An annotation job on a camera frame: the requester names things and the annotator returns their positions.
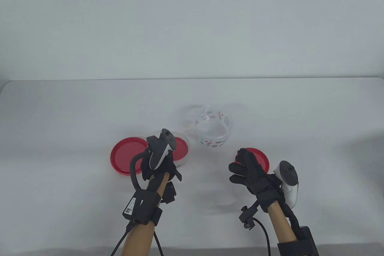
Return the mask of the person's right hand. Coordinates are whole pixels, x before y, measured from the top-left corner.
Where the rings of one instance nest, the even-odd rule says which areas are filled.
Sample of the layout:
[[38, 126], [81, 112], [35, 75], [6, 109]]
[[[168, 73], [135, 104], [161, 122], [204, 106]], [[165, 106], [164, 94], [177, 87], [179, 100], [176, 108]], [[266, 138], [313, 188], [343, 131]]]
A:
[[229, 177], [230, 182], [244, 185], [251, 194], [256, 196], [263, 212], [267, 212], [275, 202], [284, 204], [284, 194], [276, 177], [263, 170], [252, 152], [241, 148], [237, 151], [235, 160], [236, 163], [229, 164], [229, 171], [232, 173]]

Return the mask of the person's left hand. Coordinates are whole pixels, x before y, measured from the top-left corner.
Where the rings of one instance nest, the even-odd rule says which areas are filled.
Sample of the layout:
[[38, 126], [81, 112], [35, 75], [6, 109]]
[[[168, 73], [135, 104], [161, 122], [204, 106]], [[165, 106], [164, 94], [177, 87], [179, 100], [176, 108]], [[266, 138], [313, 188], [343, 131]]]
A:
[[176, 176], [179, 181], [182, 181], [182, 175], [177, 171], [177, 168], [174, 164], [173, 151], [168, 152], [161, 165], [155, 170], [150, 168], [149, 162], [150, 156], [147, 155], [145, 158], [143, 158], [140, 164], [143, 180], [150, 180], [152, 176], [156, 177], [162, 173], [169, 173], [169, 181], [171, 181], [174, 176]]

